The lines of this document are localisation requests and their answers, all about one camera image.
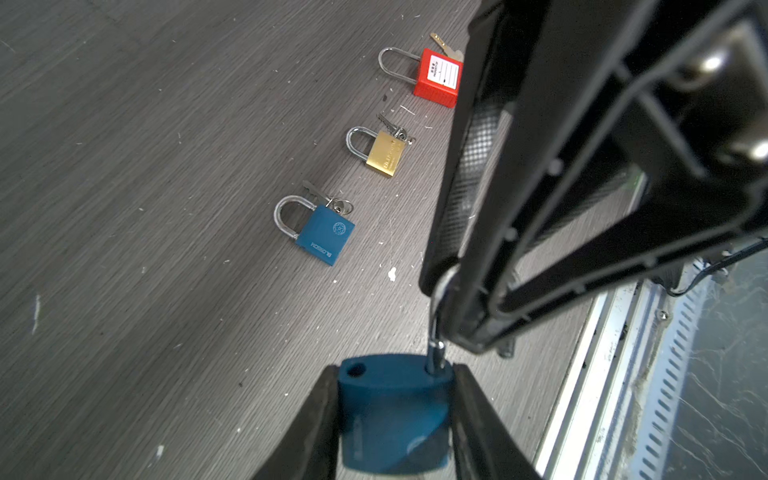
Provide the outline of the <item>blue padlock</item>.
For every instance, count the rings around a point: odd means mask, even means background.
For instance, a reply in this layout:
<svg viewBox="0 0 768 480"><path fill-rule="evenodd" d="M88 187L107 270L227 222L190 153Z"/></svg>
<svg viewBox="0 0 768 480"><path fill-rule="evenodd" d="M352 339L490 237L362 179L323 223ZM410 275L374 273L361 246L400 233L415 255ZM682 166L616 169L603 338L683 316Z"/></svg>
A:
<svg viewBox="0 0 768 480"><path fill-rule="evenodd" d="M274 208L274 223L297 246L333 266L355 229L355 224L347 218L353 212L354 205L347 199L327 195L307 180L304 180L302 185L318 203L301 195L285 196ZM282 210L288 204L300 205L311 212L300 232L296 232L283 221Z"/></svg>
<svg viewBox="0 0 768 480"><path fill-rule="evenodd" d="M431 294L427 352L348 358L338 375L342 464L358 472L410 476L447 464L453 368L438 333L438 310L458 272Z"/></svg>

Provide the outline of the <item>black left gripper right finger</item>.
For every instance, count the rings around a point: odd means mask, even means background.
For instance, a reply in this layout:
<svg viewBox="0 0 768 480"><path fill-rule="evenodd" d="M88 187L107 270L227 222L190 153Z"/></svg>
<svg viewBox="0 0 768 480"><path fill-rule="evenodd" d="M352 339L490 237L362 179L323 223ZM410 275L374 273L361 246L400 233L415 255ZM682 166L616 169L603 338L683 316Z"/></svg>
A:
<svg viewBox="0 0 768 480"><path fill-rule="evenodd" d="M455 476L462 480L539 480L470 368L453 366L450 421Z"/></svg>

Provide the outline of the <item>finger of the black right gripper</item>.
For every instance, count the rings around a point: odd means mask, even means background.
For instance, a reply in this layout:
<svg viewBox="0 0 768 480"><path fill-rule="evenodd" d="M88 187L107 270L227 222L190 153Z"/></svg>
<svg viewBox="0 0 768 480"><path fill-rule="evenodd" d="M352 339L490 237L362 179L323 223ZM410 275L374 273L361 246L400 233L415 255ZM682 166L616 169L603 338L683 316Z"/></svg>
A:
<svg viewBox="0 0 768 480"><path fill-rule="evenodd" d="M767 230L765 2L512 2L516 98L440 305L474 353Z"/></svg>
<svg viewBox="0 0 768 480"><path fill-rule="evenodd" d="M419 278L426 295L459 258L504 106L516 98L512 1L484 1L469 25L467 59Z"/></svg>

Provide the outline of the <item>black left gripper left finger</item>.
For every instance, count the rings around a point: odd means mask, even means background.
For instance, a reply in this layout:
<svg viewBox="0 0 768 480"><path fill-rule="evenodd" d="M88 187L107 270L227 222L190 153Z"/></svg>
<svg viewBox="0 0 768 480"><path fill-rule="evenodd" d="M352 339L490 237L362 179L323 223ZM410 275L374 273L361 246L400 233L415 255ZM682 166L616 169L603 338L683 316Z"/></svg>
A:
<svg viewBox="0 0 768 480"><path fill-rule="evenodd" d="M289 428L252 479L335 479L338 465L340 368L326 366Z"/></svg>

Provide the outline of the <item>red safety padlock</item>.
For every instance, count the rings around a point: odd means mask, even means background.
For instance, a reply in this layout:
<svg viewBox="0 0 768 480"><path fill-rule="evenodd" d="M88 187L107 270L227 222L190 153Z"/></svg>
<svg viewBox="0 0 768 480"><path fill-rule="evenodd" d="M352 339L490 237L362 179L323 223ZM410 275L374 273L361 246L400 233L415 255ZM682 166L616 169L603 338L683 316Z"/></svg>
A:
<svg viewBox="0 0 768 480"><path fill-rule="evenodd" d="M431 37L443 49L443 53L425 48L420 55L416 55L396 47L385 47L378 54L378 65L385 75L411 85L414 96L454 108L458 102L464 67L463 57L456 58L456 51L437 34L431 34ZM417 75L410 77L389 69L384 63L387 54L415 61L418 64Z"/></svg>

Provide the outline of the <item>brass padlock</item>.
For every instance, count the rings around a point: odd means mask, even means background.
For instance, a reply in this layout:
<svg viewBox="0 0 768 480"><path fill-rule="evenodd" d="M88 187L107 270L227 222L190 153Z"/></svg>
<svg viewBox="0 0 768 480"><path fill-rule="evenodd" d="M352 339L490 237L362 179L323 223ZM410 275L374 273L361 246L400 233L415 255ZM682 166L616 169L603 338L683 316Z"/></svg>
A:
<svg viewBox="0 0 768 480"><path fill-rule="evenodd" d="M384 125L384 130L376 133L367 127L352 127L346 133L345 144L347 149L361 159L366 166L387 177L393 177L405 148L411 145L415 138L410 136L404 127L387 119L383 113L378 113L377 118ZM362 152L353 145L353 136L356 134L373 139L368 153Z"/></svg>

